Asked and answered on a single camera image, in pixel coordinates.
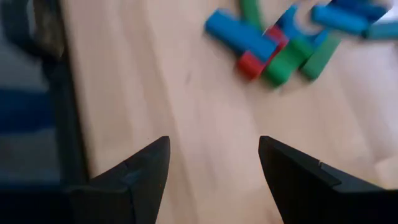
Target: light wood surface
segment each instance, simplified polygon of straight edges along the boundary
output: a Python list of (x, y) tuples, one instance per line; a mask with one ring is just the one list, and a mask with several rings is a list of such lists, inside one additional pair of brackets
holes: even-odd
[[(267, 22), (292, 2), (261, 1)], [(273, 90), (242, 80), (231, 52), (204, 34), (217, 7), (237, 12), (225, 0), (63, 2), (92, 176), (168, 135), (158, 223), (282, 223), (257, 154), (270, 135), (398, 187), (396, 42), (348, 37), (317, 81), (295, 74)]]

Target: green rectangular block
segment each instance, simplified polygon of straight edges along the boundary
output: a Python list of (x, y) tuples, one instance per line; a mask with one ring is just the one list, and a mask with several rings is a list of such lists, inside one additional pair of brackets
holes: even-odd
[(306, 62), (313, 53), (313, 47), (305, 39), (289, 41), (263, 71), (262, 77), (268, 79), (274, 86), (287, 82), (294, 70)]
[(333, 53), (335, 53), (339, 43), (340, 39), (329, 35), (300, 69), (303, 75), (309, 80), (317, 79), (322, 73), (326, 64), (329, 62)]

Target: black plastic part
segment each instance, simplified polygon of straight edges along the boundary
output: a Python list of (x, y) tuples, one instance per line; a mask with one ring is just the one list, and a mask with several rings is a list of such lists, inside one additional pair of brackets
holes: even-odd
[(384, 190), (269, 136), (262, 169), (284, 223), (395, 223), (398, 191)]
[[(48, 94), (53, 104), (57, 128), (61, 184), (87, 184), (89, 174), (85, 145), (81, 133), (68, 47), (62, 58), (55, 59), (35, 43), (29, 34), (28, 2), (29, 0), (18, 0), (1, 3), (3, 32), (8, 42), (42, 62), (42, 72), (49, 83)], [(62, 17), (57, 0), (46, 0), (46, 2), (55, 14)]]
[(0, 189), (0, 223), (154, 224), (167, 180), (170, 139), (161, 137), (89, 185)]

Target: dark blue surface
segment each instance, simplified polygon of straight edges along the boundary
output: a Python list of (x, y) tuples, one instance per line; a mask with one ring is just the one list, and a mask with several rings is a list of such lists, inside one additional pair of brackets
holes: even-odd
[(224, 9), (218, 9), (206, 21), (206, 31), (220, 39), (237, 54), (249, 50), (258, 59), (266, 62), (277, 47), (277, 44), (262, 36), (262, 31), (239, 21)]
[(0, 89), (0, 134), (28, 133), (54, 126), (46, 93)]

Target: wooden floor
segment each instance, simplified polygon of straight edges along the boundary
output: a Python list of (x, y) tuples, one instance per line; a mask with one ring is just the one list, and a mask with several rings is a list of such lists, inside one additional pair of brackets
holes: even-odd
[[(234, 2), (63, 2), (92, 176), (168, 135), (158, 223), (282, 223), (257, 154), (270, 135), (398, 188), (397, 42), (347, 37), (316, 82), (295, 74), (273, 90), (242, 80), (232, 53), (203, 32), (217, 7), (237, 12)], [(266, 21), (292, 2), (262, 1)]]

